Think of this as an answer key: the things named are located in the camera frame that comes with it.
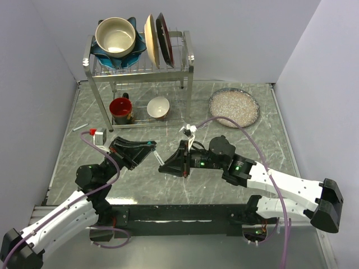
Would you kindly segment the small pen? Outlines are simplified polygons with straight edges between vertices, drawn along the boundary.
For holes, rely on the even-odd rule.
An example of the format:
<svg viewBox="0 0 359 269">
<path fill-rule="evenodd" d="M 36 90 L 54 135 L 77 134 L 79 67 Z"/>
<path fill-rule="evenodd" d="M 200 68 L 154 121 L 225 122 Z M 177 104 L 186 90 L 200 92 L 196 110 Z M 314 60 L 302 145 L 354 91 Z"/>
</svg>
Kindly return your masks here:
<svg viewBox="0 0 359 269">
<path fill-rule="evenodd" d="M 156 157 L 156 159 L 158 160 L 160 166 L 164 165 L 164 161 L 161 158 L 161 156 L 159 155 L 159 153 L 157 152 L 157 150 L 153 150 L 153 154 Z"/>
</svg>

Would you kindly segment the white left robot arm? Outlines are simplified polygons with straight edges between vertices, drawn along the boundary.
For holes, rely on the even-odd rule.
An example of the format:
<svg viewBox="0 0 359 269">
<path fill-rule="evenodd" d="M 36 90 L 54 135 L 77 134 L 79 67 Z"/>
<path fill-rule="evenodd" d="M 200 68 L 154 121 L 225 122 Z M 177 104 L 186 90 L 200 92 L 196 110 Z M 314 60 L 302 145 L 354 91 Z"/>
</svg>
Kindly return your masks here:
<svg viewBox="0 0 359 269">
<path fill-rule="evenodd" d="M 42 268 L 50 253 L 87 227 L 112 230 L 116 218 L 106 197 L 122 168 L 136 168 L 156 149 L 155 141 L 133 142 L 116 137 L 109 147 L 82 139 L 104 156 L 100 164 L 82 165 L 76 172 L 78 189 L 32 225 L 11 229 L 1 246 L 3 268 Z"/>
</svg>

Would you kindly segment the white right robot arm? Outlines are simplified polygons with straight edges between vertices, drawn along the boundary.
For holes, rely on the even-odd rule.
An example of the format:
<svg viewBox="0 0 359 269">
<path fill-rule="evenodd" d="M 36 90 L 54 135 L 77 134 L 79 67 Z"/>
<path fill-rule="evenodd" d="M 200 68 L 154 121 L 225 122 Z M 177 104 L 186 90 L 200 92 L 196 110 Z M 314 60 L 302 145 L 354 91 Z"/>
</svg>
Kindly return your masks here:
<svg viewBox="0 0 359 269">
<path fill-rule="evenodd" d="M 224 136 L 213 138 L 207 150 L 191 146 L 182 140 L 176 152 L 161 163 L 159 172 L 185 178 L 192 168 L 221 170 L 222 179 L 231 185 L 278 195 L 277 199 L 256 199 L 256 204 L 245 210 L 249 222 L 287 216 L 308 221 L 327 233 L 338 233 L 344 199 L 336 181 L 328 178 L 307 180 L 266 168 L 236 154 L 235 146 Z"/>
</svg>

